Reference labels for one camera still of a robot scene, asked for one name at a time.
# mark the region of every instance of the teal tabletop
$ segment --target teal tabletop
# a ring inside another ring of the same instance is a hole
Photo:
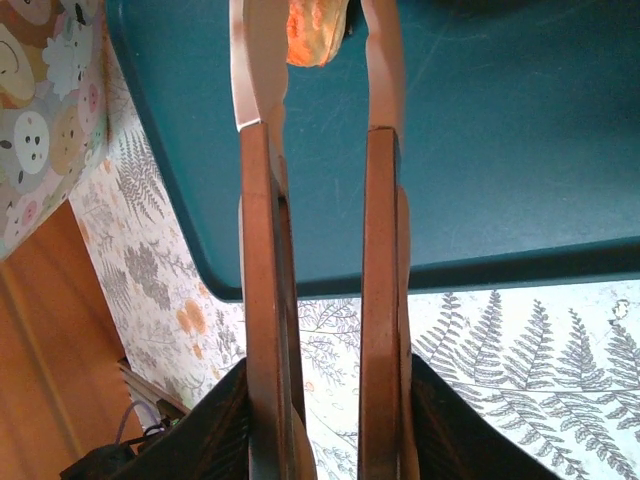
[[[637,277],[640,4],[399,0],[412,291]],[[241,298],[239,141],[225,0],[107,0],[140,120],[205,283]],[[298,291],[356,295],[367,35],[290,67]]]

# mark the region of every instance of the orange object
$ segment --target orange object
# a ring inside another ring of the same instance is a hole
[[[323,67],[338,53],[349,0],[289,0],[287,63]]]

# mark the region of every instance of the wooden floor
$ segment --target wooden floor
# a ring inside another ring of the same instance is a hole
[[[123,356],[67,202],[0,264],[0,479],[56,479],[112,443]],[[140,434],[132,415],[125,438]]]

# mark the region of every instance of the patterned fabric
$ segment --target patterned fabric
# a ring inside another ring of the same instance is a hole
[[[0,2],[0,260],[106,153],[98,0]]]
[[[245,355],[202,284],[114,60],[108,159],[71,202],[133,369],[193,407]],[[640,477],[640,282],[415,295],[414,351],[567,479]],[[299,306],[319,478],[356,478],[360,304]]]

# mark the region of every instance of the fern print wallpaper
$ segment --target fern print wallpaper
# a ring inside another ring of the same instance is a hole
[[[106,55],[108,159],[71,201],[132,367],[193,406],[245,355],[244,312],[200,281]],[[640,282],[409,300],[414,351],[503,435],[561,478],[640,478]],[[319,478],[355,479],[359,300],[299,310]]]

